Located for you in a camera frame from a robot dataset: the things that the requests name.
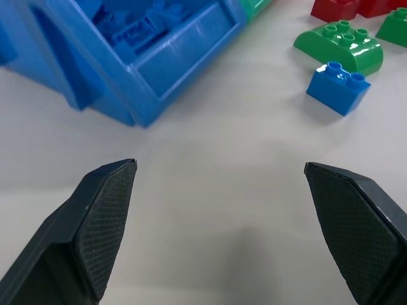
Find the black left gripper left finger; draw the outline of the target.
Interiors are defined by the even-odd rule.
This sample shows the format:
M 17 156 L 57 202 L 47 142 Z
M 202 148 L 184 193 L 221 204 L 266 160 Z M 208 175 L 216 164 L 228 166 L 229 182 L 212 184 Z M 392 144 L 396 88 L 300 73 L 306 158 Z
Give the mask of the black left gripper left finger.
M 0 280 L 0 305 L 99 305 L 123 239 L 137 162 L 87 173 Z

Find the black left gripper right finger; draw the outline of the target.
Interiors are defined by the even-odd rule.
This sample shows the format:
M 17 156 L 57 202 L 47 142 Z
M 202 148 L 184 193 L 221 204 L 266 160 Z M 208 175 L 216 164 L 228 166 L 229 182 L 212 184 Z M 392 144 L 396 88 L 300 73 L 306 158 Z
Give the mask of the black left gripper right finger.
M 407 213 L 371 178 L 308 162 L 328 249 L 358 305 L 407 305 Z

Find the small blue building block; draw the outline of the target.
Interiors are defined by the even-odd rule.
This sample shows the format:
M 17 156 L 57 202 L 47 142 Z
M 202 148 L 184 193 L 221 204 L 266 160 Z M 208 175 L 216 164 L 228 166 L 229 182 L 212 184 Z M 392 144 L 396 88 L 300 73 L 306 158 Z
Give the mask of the small blue building block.
M 348 72 L 341 63 L 329 61 L 315 70 L 307 94 L 346 116 L 360 104 L 370 87 L 360 72 Z

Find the green rounded building block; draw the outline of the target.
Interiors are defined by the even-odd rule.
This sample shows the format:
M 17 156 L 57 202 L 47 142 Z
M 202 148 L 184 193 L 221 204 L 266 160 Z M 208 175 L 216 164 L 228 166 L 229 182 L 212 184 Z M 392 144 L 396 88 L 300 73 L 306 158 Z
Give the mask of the green rounded building block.
M 348 20 L 305 31 L 295 39 L 294 47 L 322 64 L 337 61 L 344 70 L 364 76 L 380 70 L 384 58 L 380 43 L 366 29 L 353 28 Z

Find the blue plastic storage bin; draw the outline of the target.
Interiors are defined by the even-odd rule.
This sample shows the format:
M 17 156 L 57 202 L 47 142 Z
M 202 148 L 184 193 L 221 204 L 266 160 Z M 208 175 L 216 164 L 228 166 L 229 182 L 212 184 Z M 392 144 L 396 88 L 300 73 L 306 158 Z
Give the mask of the blue plastic storage bin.
M 246 25 L 240 0 L 0 0 L 0 67 L 148 126 Z

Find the green sloped building block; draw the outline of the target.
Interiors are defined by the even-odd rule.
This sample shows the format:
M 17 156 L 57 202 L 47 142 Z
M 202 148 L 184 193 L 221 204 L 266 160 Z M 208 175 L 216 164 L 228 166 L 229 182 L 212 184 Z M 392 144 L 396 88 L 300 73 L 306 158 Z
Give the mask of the green sloped building block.
M 407 8 L 392 10 L 379 28 L 376 37 L 407 48 Z

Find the blue building block in bin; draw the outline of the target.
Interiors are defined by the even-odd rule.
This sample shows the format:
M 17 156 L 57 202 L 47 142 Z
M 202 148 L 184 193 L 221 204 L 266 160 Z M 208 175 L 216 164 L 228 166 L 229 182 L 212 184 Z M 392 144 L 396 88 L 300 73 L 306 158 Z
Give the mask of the blue building block in bin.
M 109 11 L 102 5 L 92 17 L 92 22 L 125 62 L 133 61 L 169 30 L 152 8 L 143 16 L 136 17 L 129 11 Z

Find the red building block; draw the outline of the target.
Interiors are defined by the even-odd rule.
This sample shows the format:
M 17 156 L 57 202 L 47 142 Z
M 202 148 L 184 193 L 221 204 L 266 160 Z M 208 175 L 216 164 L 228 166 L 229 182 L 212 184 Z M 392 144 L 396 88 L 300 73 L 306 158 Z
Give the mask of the red building block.
M 373 18 L 400 7 L 407 8 L 407 0 L 361 0 L 357 13 L 364 18 Z
M 361 0 L 315 0 L 310 15 L 325 22 L 351 20 Z

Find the green plastic storage bin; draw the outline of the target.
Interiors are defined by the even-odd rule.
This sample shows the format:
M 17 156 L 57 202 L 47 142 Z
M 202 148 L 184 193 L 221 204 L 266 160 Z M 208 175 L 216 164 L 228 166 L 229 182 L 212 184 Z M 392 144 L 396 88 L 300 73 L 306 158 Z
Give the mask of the green plastic storage bin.
M 273 0 L 239 0 L 247 16 L 248 22 L 252 22 Z

